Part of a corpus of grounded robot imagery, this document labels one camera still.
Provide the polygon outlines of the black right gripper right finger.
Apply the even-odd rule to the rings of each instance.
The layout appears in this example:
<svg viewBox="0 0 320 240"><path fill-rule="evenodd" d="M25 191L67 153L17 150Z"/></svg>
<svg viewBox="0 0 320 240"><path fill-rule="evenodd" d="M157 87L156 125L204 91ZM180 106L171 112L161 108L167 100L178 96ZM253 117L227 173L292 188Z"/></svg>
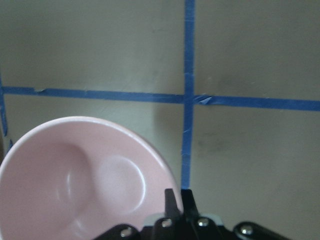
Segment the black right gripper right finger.
<svg viewBox="0 0 320 240"><path fill-rule="evenodd" d="M223 240L223 235L216 223L199 213L192 190L182 189L180 193L183 203L183 239Z"/></svg>

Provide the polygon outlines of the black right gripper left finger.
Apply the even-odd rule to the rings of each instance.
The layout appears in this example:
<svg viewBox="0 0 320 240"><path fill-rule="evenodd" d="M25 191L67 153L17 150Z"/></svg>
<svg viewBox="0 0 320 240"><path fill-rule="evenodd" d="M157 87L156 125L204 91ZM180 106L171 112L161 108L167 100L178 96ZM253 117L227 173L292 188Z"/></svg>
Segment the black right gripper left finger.
<svg viewBox="0 0 320 240"><path fill-rule="evenodd" d="M182 214L173 189L165 189L164 200L164 216L155 221L151 232L152 240L176 240L179 236Z"/></svg>

